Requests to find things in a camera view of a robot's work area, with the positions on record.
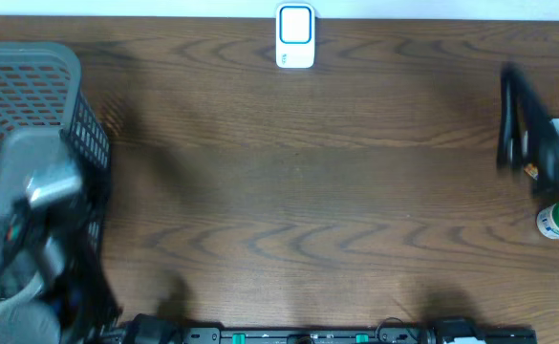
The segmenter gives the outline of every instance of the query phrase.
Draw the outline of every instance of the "white rectangular device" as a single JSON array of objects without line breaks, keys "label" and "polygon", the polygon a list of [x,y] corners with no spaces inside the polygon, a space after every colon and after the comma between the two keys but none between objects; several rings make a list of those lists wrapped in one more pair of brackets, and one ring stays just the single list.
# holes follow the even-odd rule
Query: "white rectangular device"
[{"label": "white rectangular device", "polygon": [[277,9],[277,66],[309,68],[315,60],[315,11],[308,4],[283,4]]}]

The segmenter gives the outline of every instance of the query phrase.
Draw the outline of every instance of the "basket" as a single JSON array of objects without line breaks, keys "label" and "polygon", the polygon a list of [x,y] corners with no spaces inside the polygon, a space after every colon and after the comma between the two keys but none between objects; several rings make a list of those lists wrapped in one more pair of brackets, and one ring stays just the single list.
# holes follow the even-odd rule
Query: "basket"
[{"label": "basket", "polygon": [[[27,176],[69,159],[73,150],[96,173],[109,174],[109,142],[80,80],[79,61],[67,47],[0,43],[0,219],[24,196]],[[87,220],[94,248],[100,247],[102,218],[97,212]],[[31,258],[19,254],[0,277],[0,311],[42,289]]]}]

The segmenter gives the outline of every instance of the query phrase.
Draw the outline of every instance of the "white backdrop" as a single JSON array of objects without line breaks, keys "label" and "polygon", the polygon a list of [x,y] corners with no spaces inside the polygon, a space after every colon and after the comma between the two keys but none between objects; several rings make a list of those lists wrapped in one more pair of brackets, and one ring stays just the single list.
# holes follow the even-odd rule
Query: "white backdrop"
[{"label": "white backdrop", "polygon": [[[273,17],[276,0],[0,0],[0,14]],[[559,20],[559,0],[311,0],[320,18]]]}]

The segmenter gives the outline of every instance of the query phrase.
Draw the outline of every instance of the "black cable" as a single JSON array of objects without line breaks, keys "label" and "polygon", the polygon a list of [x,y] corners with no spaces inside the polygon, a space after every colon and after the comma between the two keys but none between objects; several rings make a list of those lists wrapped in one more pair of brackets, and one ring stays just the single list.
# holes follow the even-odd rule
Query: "black cable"
[{"label": "black cable", "polygon": [[[395,316],[387,317],[387,318],[385,318],[385,320],[381,321],[381,323],[378,324],[378,326],[376,327],[376,330],[375,330],[375,338],[381,344],[387,343],[386,341],[381,340],[380,332],[381,332],[381,329],[385,327],[385,324],[390,320],[395,320],[395,321],[399,322],[401,325],[405,325],[405,323],[404,323],[404,321],[402,321],[402,319],[396,318]],[[415,340],[416,342],[419,343],[419,338],[415,337],[415,335],[411,332],[410,329],[405,328],[404,330],[406,330],[406,332],[411,336],[411,338],[413,338],[413,340]]]}]

